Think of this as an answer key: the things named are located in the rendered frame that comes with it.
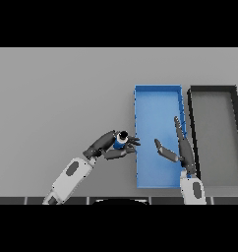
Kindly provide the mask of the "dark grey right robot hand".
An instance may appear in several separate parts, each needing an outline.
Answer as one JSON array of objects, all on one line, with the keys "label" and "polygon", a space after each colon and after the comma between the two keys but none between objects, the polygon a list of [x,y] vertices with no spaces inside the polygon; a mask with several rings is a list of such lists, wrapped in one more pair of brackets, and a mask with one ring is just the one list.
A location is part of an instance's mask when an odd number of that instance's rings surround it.
[{"label": "dark grey right robot hand", "polygon": [[154,140],[157,152],[160,156],[173,161],[173,162],[181,162],[181,166],[186,170],[188,175],[196,175],[196,165],[195,158],[193,155],[193,149],[182,131],[182,126],[180,125],[179,118],[177,116],[174,117],[174,123],[176,128],[177,140],[178,140],[178,149],[179,154],[175,154],[171,150],[166,149],[158,139]]}]

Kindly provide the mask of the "blue pipe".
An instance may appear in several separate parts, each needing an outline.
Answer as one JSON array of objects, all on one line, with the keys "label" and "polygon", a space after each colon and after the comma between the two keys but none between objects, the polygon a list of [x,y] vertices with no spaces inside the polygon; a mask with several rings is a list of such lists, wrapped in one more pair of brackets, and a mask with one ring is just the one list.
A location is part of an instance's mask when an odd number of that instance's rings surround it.
[{"label": "blue pipe", "polygon": [[115,150],[121,150],[125,147],[128,141],[128,132],[127,131],[120,131],[115,138],[113,148]]}]

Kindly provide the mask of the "dark grey bin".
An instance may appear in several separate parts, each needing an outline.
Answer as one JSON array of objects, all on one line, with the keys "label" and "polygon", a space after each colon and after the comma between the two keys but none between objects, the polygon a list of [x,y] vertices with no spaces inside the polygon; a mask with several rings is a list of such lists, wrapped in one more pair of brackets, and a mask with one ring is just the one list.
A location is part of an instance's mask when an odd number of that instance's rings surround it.
[{"label": "dark grey bin", "polygon": [[190,86],[187,91],[196,168],[206,186],[238,186],[236,86]]}]

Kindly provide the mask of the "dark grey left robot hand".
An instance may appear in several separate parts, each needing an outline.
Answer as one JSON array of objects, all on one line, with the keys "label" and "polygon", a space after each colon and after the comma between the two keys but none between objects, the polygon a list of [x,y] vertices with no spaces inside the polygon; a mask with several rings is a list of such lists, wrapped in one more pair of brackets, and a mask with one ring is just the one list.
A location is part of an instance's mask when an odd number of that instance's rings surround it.
[{"label": "dark grey left robot hand", "polygon": [[130,136],[129,134],[128,141],[123,149],[115,150],[113,148],[116,135],[119,132],[120,131],[112,130],[103,134],[83,152],[83,155],[87,159],[104,156],[105,159],[110,160],[123,158],[127,154],[133,153],[135,151],[135,146],[139,146],[141,143],[139,138]]}]

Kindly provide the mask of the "blue bin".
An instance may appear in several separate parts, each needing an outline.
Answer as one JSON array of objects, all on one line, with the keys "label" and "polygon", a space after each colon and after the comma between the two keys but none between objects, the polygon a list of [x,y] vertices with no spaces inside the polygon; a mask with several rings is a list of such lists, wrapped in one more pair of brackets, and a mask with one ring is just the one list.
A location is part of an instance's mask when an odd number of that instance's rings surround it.
[{"label": "blue bin", "polygon": [[172,162],[157,153],[154,140],[179,154],[174,117],[184,135],[186,120],[181,85],[135,85],[135,136],[137,187],[139,189],[179,188],[180,162]]}]

